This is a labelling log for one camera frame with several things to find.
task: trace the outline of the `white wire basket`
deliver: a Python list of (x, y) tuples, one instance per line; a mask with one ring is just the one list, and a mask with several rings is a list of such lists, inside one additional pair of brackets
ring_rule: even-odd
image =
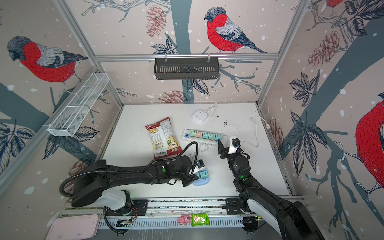
[(49, 126), (52, 135), (73, 137), (109, 82), (109, 77), (106, 73), (92, 73), (83, 81), (86, 81), (83, 87), (77, 93), (71, 93), (75, 96)]

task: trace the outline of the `white tabletop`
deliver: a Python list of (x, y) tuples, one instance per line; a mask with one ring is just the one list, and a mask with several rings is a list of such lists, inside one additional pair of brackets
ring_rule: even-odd
[[(153, 159), (153, 146), (145, 125), (166, 117), (170, 117), (173, 131), (182, 148), (190, 143), (181, 138), (184, 129), (222, 134), (228, 138), (237, 136), (241, 141), (256, 145), (255, 123), (250, 119), (259, 115), (254, 103), (221, 103), (218, 104), (214, 116), (202, 124), (192, 121), (192, 113), (210, 106), (212, 104), (125, 105), (103, 159), (107, 160), (107, 164), (121, 167), (147, 165)], [(261, 120), (258, 120), (257, 124), (259, 147), (241, 144), (242, 149), (251, 157), (250, 172), (274, 194), (289, 195)], [(194, 151), (194, 145), (187, 150)], [(210, 181), (206, 185), (191, 184), (183, 187), (181, 181), (178, 181), (175, 185), (131, 184), (116, 188), (128, 190), (133, 198), (238, 196), (228, 162), (226, 159), (220, 159), (217, 146), (209, 146), (207, 151), (199, 153), (198, 156), (208, 169)]]

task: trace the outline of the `green snack package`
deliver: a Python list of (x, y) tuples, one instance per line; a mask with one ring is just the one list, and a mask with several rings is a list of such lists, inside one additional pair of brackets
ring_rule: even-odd
[(191, 214), (192, 216), (192, 227), (198, 225), (209, 225), (208, 212), (202, 214)]

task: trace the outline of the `black metal shelf basket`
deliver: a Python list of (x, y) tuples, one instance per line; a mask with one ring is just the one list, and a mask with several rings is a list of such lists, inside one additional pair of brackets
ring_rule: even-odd
[(156, 58), (156, 79), (216, 79), (218, 58)]

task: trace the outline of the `gray floor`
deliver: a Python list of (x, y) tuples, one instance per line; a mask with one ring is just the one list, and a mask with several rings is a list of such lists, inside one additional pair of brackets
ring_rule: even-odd
[(255, 234), (247, 234), (242, 228), (186, 228), (186, 229), (157, 229), (130, 230), (125, 236), (116, 236), (111, 230), (99, 230), (93, 240), (281, 240), (278, 233), (267, 223), (261, 226)]

